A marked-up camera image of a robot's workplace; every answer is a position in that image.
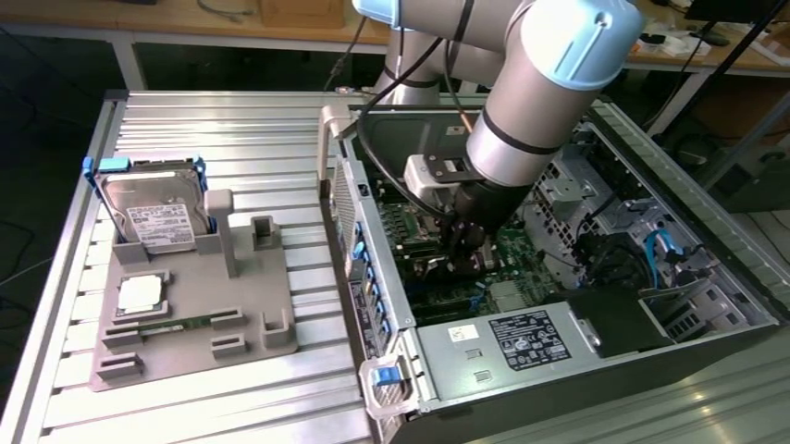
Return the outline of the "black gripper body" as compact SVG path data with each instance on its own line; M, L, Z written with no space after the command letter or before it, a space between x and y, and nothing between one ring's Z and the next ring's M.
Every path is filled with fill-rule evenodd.
M532 189L507 187L490 180L463 182L453 196L453 211L461 220L495 234L510 220Z

